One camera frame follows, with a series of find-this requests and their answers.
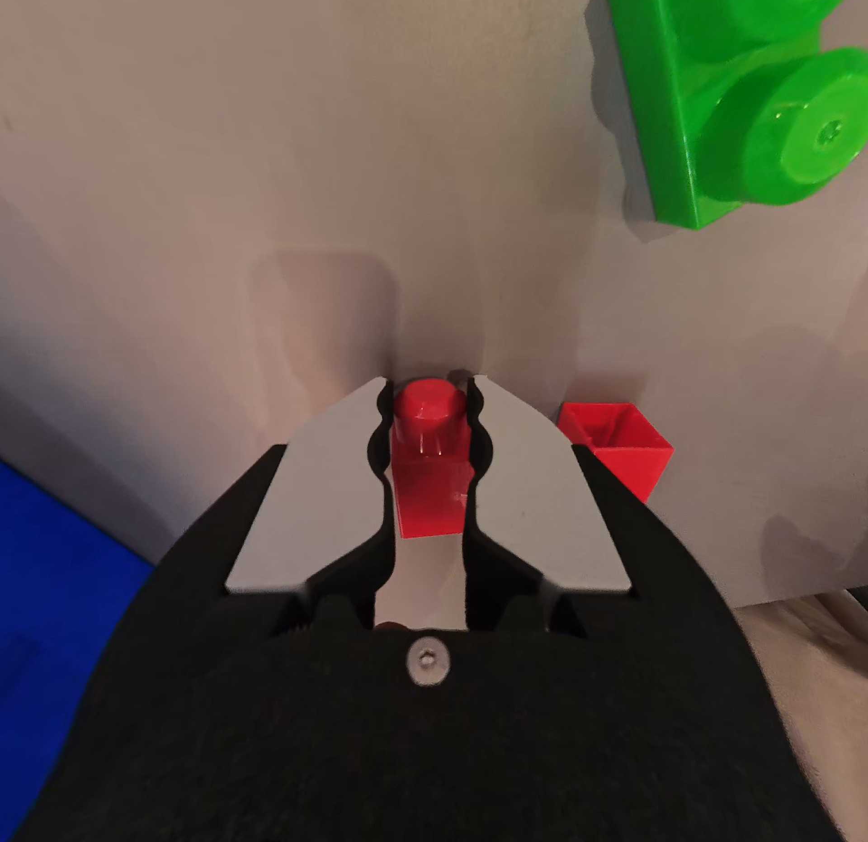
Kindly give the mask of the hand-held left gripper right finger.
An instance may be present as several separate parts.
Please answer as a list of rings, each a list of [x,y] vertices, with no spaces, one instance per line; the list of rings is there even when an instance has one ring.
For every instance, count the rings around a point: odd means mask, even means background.
[[[626,595],[631,580],[568,436],[487,376],[468,382],[467,398],[468,579],[504,599],[540,587]]]

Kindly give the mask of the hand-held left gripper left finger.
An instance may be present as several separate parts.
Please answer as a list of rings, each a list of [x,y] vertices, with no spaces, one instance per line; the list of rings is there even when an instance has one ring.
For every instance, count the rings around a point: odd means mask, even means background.
[[[313,596],[350,554],[385,542],[394,566],[390,463],[393,384],[373,378],[308,420],[289,440],[226,578],[232,594]]]

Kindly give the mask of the red toy block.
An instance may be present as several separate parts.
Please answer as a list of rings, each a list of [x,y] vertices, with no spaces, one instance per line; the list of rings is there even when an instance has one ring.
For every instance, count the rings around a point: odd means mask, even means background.
[[[557,427],[586,446],[642,502],[647,502],[675,448],[631,402],[564,402]]]
[[[440,378],[412,381],[396,394],[392,485],[406,540],[463,531],[474,476],[466,402],[464,391]]]

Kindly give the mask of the blue plastic bin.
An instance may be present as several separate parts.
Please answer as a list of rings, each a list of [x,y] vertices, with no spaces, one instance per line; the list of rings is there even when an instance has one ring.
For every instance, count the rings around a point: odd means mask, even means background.
[[[153,570],[2,464],[2,840],[46,782],[104,647]]]

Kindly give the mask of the green double toy block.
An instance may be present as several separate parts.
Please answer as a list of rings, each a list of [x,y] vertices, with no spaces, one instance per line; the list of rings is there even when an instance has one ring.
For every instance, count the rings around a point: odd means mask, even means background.
[[[821,48],[844,0],[608,0],[657,222],[785,207],[866,147],[867,57]]]

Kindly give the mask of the person's beige trousers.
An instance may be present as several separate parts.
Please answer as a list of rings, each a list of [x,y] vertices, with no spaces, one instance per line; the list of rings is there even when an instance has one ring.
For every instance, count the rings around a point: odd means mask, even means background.
[[[867,839],[866,588],[735,609],[798,763],[845,840]]]

